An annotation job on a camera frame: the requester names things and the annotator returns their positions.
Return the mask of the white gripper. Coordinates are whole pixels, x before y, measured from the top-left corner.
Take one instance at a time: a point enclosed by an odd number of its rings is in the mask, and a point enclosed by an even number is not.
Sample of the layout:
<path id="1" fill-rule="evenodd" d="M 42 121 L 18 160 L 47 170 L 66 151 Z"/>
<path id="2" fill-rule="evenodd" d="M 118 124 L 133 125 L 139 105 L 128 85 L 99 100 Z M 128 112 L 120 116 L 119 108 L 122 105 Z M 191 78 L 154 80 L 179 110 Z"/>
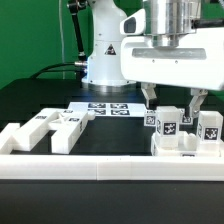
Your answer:
<path id="1" fill-rule="evenodd" d="M 121 70 L 127 80 L 146 82 L 141 90 L 147 109 L 157 98 L 155 84 L 192 88 L 186 115 L 197 118 L 207 90 L 224 90 L 224 40 L 189 36 L 180 41 L 178 48 L 167 49 L 152 48 L 144 37 L 125 38 Z"/>

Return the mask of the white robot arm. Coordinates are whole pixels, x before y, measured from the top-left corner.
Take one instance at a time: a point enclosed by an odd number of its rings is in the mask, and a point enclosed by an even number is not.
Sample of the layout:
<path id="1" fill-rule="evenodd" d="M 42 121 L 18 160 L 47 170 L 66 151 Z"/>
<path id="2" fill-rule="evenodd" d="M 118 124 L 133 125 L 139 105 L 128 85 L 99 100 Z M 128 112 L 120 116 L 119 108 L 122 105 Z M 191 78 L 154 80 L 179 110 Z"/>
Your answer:
<path id="1" fill-rule="evenodd" d="M 93 52 L 83 83 L 102 91 L 137 82 L 145 99 L 156 85 L 187 87 L 192 117 L 209 90 L 224 90 L 224 18 L 201 17 L 201 0 L 142 0 L 128 16 L 114 0 L 87 0 Z"/>

